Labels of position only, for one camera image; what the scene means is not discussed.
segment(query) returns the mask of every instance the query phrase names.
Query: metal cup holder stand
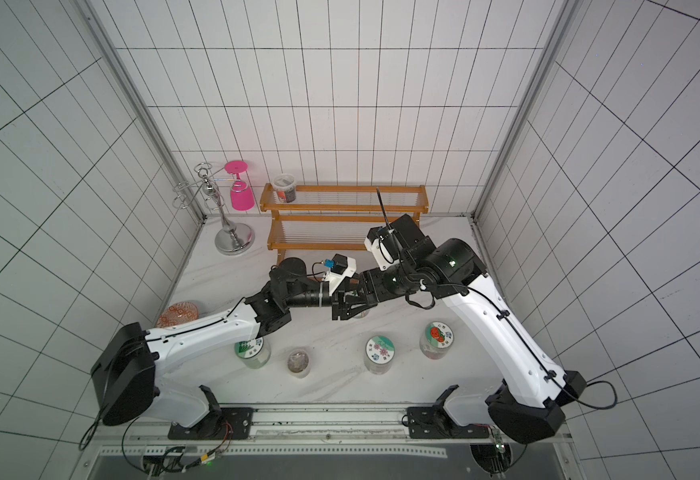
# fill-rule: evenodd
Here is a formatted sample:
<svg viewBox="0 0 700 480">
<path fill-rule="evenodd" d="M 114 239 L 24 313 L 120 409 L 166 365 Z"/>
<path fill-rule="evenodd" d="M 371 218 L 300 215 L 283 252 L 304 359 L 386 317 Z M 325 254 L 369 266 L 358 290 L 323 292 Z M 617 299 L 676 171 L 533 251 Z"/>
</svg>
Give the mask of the metal cup holder stand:
<svg viewBox="0 0 700 480">
<path fill-rule="evenodd" d="M 207 163 L 197 164 L 193 170 L 198 174 L 200 180 L 194 183 L 188 181 L 179 182 L 174 187 L 174 192 L 177 196 L 172 202 L 173 207 L 187 208 L 192 199 L 198 193 L 202 193 L 206 207 L 212 212 L 218 211 L 221 218 L 221 230 L 214 238 L 216 249 L 223 255 L 242 254 L 254 243 L 254 231 L 246 224 L 236 224 L 225 215 L 225 212 L 222 210 L 225 202 L 222 200 L 219 186 L 216 183 L 217 181 L 235 181 L 236 179 L 214 178 L 223 168 L 211 173 L 211 165 Z M 192 192 L 192 187 L 196 185 L 198 186 L 197 190 Z M 191 192 L 191 195 L 186 194 L 184 190 Z"/>
</svg>

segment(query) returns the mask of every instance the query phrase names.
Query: mounting plate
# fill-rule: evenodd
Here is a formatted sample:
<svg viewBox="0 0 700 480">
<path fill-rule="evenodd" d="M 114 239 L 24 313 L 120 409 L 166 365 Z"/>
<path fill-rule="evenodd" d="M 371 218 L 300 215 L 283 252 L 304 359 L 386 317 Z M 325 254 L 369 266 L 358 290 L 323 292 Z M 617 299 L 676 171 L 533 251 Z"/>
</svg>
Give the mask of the mounting plate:
<svg viewBox="0 0 700 480">
<path fill-rule="evenodd" d="M 408 436 L 411 438 L 489 438 L 489 428 L 486 426 L 466 426 L 453 425 L 449 431 L 438 428 L 436 416 L 439 414 L 438 407 L 408 407 L 406 416 L 408 417 Z"/>
<path fill-rule="evenodd" d="M 200 422 L 191 428 L 181 425 L 171 425 L 168 430 L 169 440 L 222 440 L 227 428 L 225 422 L 232 427 L 232 440 L 245 440 L 251 430 L 253 408 L 235 407 L 221 408 L 219 413 L 210 412 Z"/>
</svg>

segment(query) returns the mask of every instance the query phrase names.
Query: chrome stand base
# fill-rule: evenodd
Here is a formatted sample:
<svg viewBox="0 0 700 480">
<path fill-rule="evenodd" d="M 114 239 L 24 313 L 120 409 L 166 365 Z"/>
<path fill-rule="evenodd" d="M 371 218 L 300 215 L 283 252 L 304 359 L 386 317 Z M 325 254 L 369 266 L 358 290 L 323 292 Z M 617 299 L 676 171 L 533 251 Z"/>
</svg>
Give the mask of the chrome stand base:
<svg viewBox="0 0 700 480">
<path fill-rule="evenodd" d="M 246 224 L 232 224 L 231 230 L 222 228 L 214 238 L 216 250 L 223 255 L 242 254 L 253 243 L 254 231 Z"/>
</svg>

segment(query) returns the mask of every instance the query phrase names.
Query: black cable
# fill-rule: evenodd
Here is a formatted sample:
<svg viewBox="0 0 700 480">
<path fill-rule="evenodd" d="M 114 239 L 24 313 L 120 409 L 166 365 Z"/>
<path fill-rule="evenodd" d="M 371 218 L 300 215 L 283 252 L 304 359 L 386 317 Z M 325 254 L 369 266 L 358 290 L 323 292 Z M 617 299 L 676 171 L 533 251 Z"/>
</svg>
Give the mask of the black cable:
<svg viewBox="0 0 700 480">
<path fill-rule="evenodd" d="M 190 333 L 190 332 L 194 332 L 194 331 L 196 331 L 196 330 L 201 330 L 201 329 L 204 329 L 204 328 L 208 328 L 208 327 L 210 327 L 210 326 L 212 326 L 212 325 L 216 325 L 216 324 L 219 323 L 219 322 L 223 322 L 223 321 L 227 320 L 227 319 L 229 318 L 230 315 L 232 315 L 232 312 L 235 312 L 235 309 L 238 308 L 238 305 L 240 305 L 241 302 L 242 302 L 243 300 L 245 300 L 245 298 L 246 298 L 246 297 L 242 297 L 240 300 L 238 300 L 238 302 L 235 303 L 235 306 L 232 307 L 232 310 L 230 310 L 230 312 L 229 312 L 227 315 L 225 315 L 224 317 L 220 318 L 219 320 L 217 320 L 217 321 L 215 321 L 215 322 L 209 323 L 208 325 L 198 326 L 198 327 L 195 327 L 194 329 L 186 330 L 186 331 L 183 331 L 183 332 L 176 332 L 176 333 L 172 333 L 171 335 L 160 336 L 160 337 L 158 337 L 158 338 L 156 338 L 156 339 L 148 340 L 148 342 L 157 342 L 158 340 L 170 339 L 172 336 L 184 335 L 185 333 Z"/>
<path fill-rule="evenodd" d="M 491 299 L 490 299 L 489 297 L 487 297 L 487 296 L 484 295 L 483 293 L 479 292 L 478 290 L 475 290 L 472 286 L 462 285 L 461 283 L 439 283 L 437 286 L 461 286 L 461 287 L 466 288 L 466 289 L 468 289 L 468 290 L 472 290 L 473 292 L 477 293 L 478 295 L 480 295 L 480 296 L 482 296 L 484 299 L 486 299 L 486 300 L 491 304 L 491 306 L 499 313 L 499 315 L 497 315 L 497 318 L 498 318 L 499 320 L 502 320 L 502 319 L 506 319 L 506 320 L 507 320 L 507 324 L 510 326 L 510 328 L 513 329 L 513 331 L 515 331 L 515 334 L 518 335 L 518 338 L 519 338 L 520 341 L 523 342 L 523 344 L 526 346 L 526 348 L 527 348 L 527 350 L 529 351 L 529 353 L 531 354 L 531 356 L 534 357 L 535 360 L 537 360 L 537 363 L 540 364 L 540 367 L 542 367 L 542 370 L 544 370 L 544 371 L 547 373 L 547 375 L 545 376 L 545 380 L 548 380 L 548 379 L 549 379 L 549 380 L 552 380 L 553 383 L 555 384 L 555 386 L 557 386 L 557 387 L 560 389 L 561 392 L 563 392 L 564 394 L 566 394 L 566 396 L 568 396 L 569 398 L 571 398 L 571 399 L 574 400 L 575 402 L 579 403 L 580 405 L 584 405 L 585 407 L 588 407 L 588 408 L 594 408 L 595 410 L 609 410 L 609 409 L 611 409 L 611 408 L 614 408 L 614 406 L 615 406 L 616 403 L 618 402 L 619 399 L 617 398 L 617 395 L 616 395 L 616 388 L 615 388 L 614 385 L 613 385 L 611 382 L 609 382 L 608 380 L 598 380 L 597 382 L 588 383 L 588 384 L 586 384 L 586 386 L 593 386 L 593 385 L 597 385 L 598 383 L 605 383 L 605 384 L 607 384 L 608 386 L 610 386 L 612 392 L 614 392 L 614 401 L 611 402 L 611 405 L 608 405 L 608 406 L 595 406 L 595 405 L 590 405 L 589 403 L 583 402 L 582 400 L 579 400 L 579 399 L 576 398 L 575 396 L 571 395 L 571 394 L 568 393 L 568 392 L 566 391 L 566 389 L 564 389 L 558 382 L 556 382 L 556 380 L 553 378 L 553 375 L 555 374 L 555 371 L 547 370 L 547 368 L 546 368 L 545 365 L 542 363 L 542 361 L 539 360 L 539 358 L 537 358 L 537 354 L 535 354 L 534 351 L 531 350 L 531 347 L 529 347 L 528 343 L 526 343 L 526 340 L 520 335 L 520 332 L 518 332 L 518 330 L 515 328 L 515 325 L 513 325 L 513 323 L 512 323 L 511 321 L 509 321 L 509 318 L 508 318 L 507 315 L 506 315 L 506 313 L 509 313 L 509 312 L 507 312 L 506 310 L 501 310 L 501 309 L 496 305 L 496 303 L 494 303 L 493 301 L 491 301 Z"/>
<path fill-rule="evenodd" d="M 139 470 L 141 473 L 147 473 L 147 472 L 148 472 L 148 469 L 139 468 L 138 466 L 136 466 L 136 465 L 134 465 L 133 463 L 131 463 L 131 460 L 128 460 L 128 457 L 125 456 L 125 445 L 124 445 L 124 444 L 125 444 L 125 434 L 126 434 L 126 432 L 128 431 L 128 429 L 131 428 L 131 425 L 133 425 L 134 422 L 136 422 L 137 420 L 139 420 L 139 417 L 134 418 L 134 419 L 131 421 L 131 423 L 129 423 L 128 426 L 125 427 L 125 430 L 123 431 L 123 437 L 121 437 L 121 439 L 120 439 L 120 452 L 123 454 L 123 459 L 126 461 L 126 463 L 128 463 L 128 464 L 129 464 L 130 466 L 132 466 L 133 468 L 136 468 L 136 469 Z"/>
</svg>

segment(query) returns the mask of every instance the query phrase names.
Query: orange patterned bowl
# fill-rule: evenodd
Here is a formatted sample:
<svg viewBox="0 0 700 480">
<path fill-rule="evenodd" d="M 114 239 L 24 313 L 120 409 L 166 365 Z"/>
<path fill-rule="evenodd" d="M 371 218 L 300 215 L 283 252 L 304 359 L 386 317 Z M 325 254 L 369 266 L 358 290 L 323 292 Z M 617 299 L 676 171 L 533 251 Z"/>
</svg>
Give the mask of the orange patterned bowl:
<svg viewBox="0 0 700 480">
<path fill-rule="evenodd" d="M 198 307 L 192 302 L 177 302 L 165 309 L 158 318 L 159 329 L 167 326 L 182 325 L 198 319 Z"/>
</svg>

